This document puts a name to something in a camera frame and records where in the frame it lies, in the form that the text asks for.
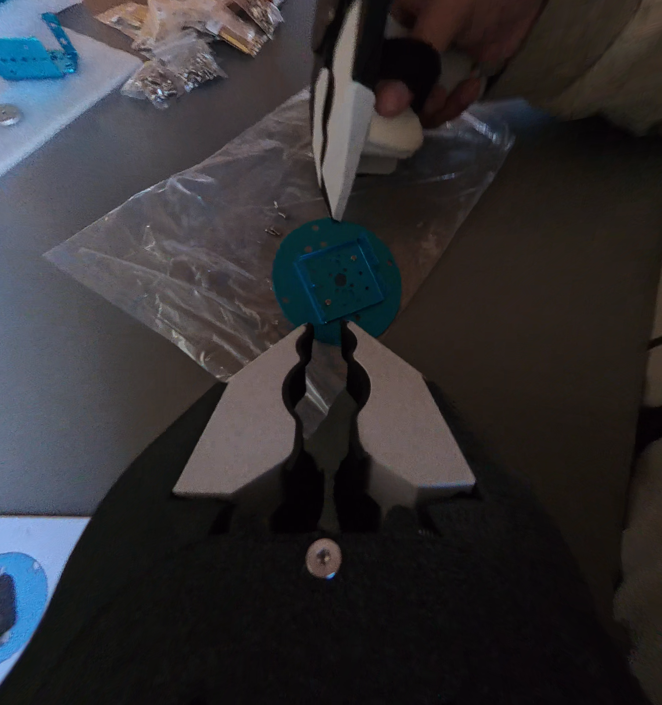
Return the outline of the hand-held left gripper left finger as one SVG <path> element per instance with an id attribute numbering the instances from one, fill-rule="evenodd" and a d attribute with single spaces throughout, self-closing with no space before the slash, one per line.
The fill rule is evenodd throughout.
<path id="1" fill-rule="evenodd" d="M 233 375 L 173 487 L 178 498 L 279 504 L 303 449 L 296 411 L 315 338 L 310 323 Z"/>

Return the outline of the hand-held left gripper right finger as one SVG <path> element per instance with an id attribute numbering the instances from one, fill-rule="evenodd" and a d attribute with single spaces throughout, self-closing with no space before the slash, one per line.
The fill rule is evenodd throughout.
<path id="1" fill-rule="evenodd" d="M 473 492 L 475 475 L 424 376 L 353 322 L 344 323 L 349 455 L 379 507 L 421 507 Z"/>

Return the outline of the person's right hand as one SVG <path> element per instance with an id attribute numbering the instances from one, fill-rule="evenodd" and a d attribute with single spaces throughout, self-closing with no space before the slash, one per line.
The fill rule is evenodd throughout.
<path id="1" fill-rule="evenodd" d="M 411 37 L 438 52 L 457 47 L 478 64 L 497 66 L 520 48 L 542 11 L 544 1 L 396 1 L 391 14 Z M 482 92 L 470 77 L 452 92 L 436 85 L 420 112 L 425 128 L 459 116 Z"/>

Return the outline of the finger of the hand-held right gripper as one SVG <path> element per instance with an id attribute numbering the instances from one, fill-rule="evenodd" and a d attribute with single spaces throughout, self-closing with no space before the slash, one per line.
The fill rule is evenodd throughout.
<path id="1" fill-rule="evenodd" d="M 331 218 L 344 216 L 375 104 L 372 89 L 354 77 L 366 6 L 353 1 L 344 10 L 326 69 L 325 198 Z"/>
<path id="2" fill-rule="evenodd" d="M 325 109 L 326 96 L 329 89 L 329 52 L 335 43 L 334 22 L 337 12 L 337 1 L 317 1 L 315 17 L 311 34 L 312 73 L 310 81 L 310 130 L 312 155 L 315 162 L 315 172 L 319 191 L 326 210 L 331 208 L 322 176 L 322 160 L 325 148 Z"/>

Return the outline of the person's right forearm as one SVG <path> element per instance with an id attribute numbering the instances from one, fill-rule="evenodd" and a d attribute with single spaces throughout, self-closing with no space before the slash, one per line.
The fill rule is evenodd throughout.
<path id="1" fill-rule="evenodd" d="M 662 1 L 548 1 L 486 96 L 662 135 Z"/>

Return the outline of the blue multi-hole box bracket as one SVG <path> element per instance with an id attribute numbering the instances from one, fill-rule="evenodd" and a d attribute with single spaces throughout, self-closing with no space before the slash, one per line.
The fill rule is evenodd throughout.
<path id="1" fill-rule="evenodd" d="M 0 37 L 0 77 L 6 81 L 52 80 L 79 69 L 79 54 L 56 14 L 42 13 L 42 22 L 59 48 L 46 48 L 36 37 Z"/>

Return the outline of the white foam tray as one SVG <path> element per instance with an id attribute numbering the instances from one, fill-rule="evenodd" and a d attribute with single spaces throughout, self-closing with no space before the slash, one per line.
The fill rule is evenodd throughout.
<path id="1" fill-rule="evenodd" d="M 16 105 L 23 118 L 15 126 L 0 126 L 0 177 L 43 146 L 62 128 L 120 88 L 139 58 L 86 35 L 66 29 L 79 54 L 79 69 L 63 78 L 6 81 L 0 77 L 0 104 Z"/>

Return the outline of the clear plastic bag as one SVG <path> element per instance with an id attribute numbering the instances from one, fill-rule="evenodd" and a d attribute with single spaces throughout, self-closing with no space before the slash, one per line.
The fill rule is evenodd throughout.
<path id="1" fill-rule="evenodd" d="M 220 382 L 288 334 L 272 284 L 282 238 L 327 215 L 302 89 L 202 163 L 170 176 L 46 253 L 55 266 L 165 337 Z M 494 180 L 515 134 L 476 105 L 424 135 L 389 176 L 355 181 L 345 216 L 388 246 L 403 311 Z"/>

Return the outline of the pile of screw bags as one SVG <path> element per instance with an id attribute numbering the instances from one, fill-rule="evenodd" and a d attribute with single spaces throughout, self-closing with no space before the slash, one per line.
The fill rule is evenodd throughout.
<path id="1" fill-rule="evenodd" d="M 96 16 L 132 40 L 145 62 L 121 93 L 166 109 L 172 101 L 227 74 L 213 43 L 256 57 L 283 23 L 283 1 L 122 2 Z"/>

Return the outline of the grey desk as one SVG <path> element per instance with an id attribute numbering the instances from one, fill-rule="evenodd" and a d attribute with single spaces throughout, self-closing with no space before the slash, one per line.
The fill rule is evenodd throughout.
<path id="1" fill-rule="evenodd" d="M 313 4 L 159 111 L 118 91 L 0 180 L 0 514 L 87 516 L 213 384 L 44 259 L 302 88 Z M 524 474 L 610 613 L 662 253 L 662 142 L 495 104 L 516 144 L 384 337 Z"/>

